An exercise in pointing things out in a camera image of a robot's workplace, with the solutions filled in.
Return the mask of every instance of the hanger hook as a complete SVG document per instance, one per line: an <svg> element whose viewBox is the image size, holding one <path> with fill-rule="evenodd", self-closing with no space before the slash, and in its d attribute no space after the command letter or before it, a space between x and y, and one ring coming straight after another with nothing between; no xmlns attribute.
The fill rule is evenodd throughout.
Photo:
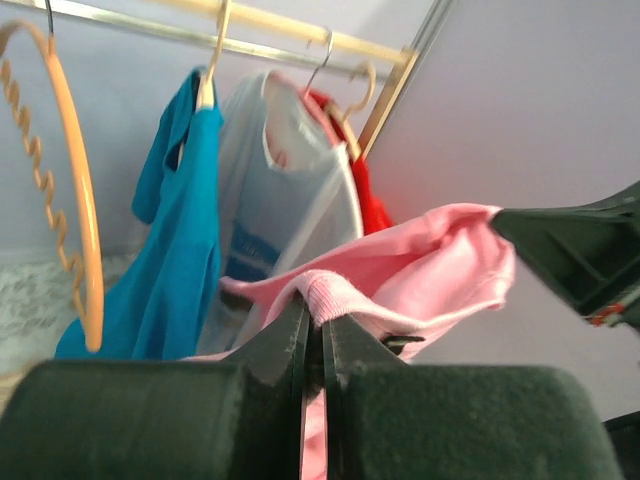
<svg viewBox="0 0 640 480"><path fill-rule="evenodd" d="M363 110L367 104L371 101L371 97L373 97L373 92L376 88L376 67L370 60L365 60L356 66L355 70L349 75L349 81L353 81L356 78L356 75L360 75L365 73L369 78L369 85L367 86L367 93L365 97L359 102L353 103L347 107L344 111L344 115L342 115L342 121L346 122L349 115L355 112L359 112Z"/></svg>
<svg viewBox="0 0 640 480"><path fill-rule="evenodd" d="M44 0L44 4L47 7L47 21L49 23L49 36L53 36L53 10L51 9L51 1Z"/></svg>
<svg viewBox="0 0 640 480"><path fill-rule="evenodd" d="M231 0L222 0L220 10L218 11L218 39L216 41L216 48L213 51L211 62L209 63L209 70L207 70L207 81L213 80L213 71L218 63L218 58L222 53L222 47L224 45L224 39L227 36L227 27L229 26L229 20L231 19Z"/></svg>
<svg viewBox="0 0 640 480"><path fill-rule="evenodd" d="M324 27L324 28L327 31L327 40L326 40L327 55L324 57L324 60L322 61L322 63L318 65L313 71L313 73L311 74L309 83L307 83L307 88L306 88L307 91L311 88L311 82L313 82L313 79L316 78L316 75L318 74L318 72L327 66L327 63L329 63L329 57L331 57L331 53L333 52L333 30L331 30L329 27Z"/></svg>

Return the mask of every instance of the blue garment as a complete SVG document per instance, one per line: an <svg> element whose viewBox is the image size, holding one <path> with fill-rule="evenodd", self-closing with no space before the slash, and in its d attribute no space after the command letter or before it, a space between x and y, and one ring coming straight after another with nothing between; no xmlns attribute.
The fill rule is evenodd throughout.
<svg viewBox="0 0 640 480"><path fill-rule="evenodd" d="M132 210L151 231L105 297L101 350L87 352L76 319L58 343L57 358L172 360L195 354L220 276L223 123L217 106L194 111L198 83L194 70L167 106L138 180Z"/></svg>

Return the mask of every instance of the metal hanger hook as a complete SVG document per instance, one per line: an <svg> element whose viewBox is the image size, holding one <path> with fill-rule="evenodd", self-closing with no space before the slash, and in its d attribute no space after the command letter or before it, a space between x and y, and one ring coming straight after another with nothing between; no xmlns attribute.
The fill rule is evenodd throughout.
<svg viewBox="0 0 640 480"><path fill-rule="evenodd" d="M322 63L319 66L317 66L316 69L311 74L309 83L307 83L307 90L311 88L311 83L313 82L313 79L316 78L316 75L318 74L318 72L327 66L327 63L329 63L329 57L331 57L331 53L333 52L333 30L331 30L329 27L324 27L324 28L327 30L327 56L324 57L324 60L322 61Z"/></svg>
<svg viewBox="0 0 640 480"><path fill-rule="evenodd" d="M44 4L47 7L47 21L49 22L49 35L53 36L53 10L51 9L51 1L44 0Z"/></svg>

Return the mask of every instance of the floor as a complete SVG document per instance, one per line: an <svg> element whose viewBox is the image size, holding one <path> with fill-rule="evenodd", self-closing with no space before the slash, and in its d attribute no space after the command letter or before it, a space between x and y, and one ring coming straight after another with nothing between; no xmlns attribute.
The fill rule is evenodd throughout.
<svg viewBox="0 0 640 480"><path fill-rule="evenodd" d="M105 257L105 288L134 254ZM51 358L58 339L76 318L71 276L60 262L0 266L0 411L29 365Z"/></svg>

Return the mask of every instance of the pink cloth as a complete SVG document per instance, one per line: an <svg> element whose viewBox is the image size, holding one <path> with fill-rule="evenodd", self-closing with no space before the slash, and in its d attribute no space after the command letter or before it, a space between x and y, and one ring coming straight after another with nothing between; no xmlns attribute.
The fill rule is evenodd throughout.
<svg viewBox="0 0 640 480"><path fill-rule="evenodd" d="M515 254L489 226L499 210L447 205L354 240L287 274L255 283L225 277L221 285L262 306L262 328L297 290L318 324L350 313L379 339L424 338L404 347L400 358L408 361L464 317L504 304ZM226 354L195 358L217 360ZM304 480L326 478L324 414L321 394L307 408Z"/></svg>

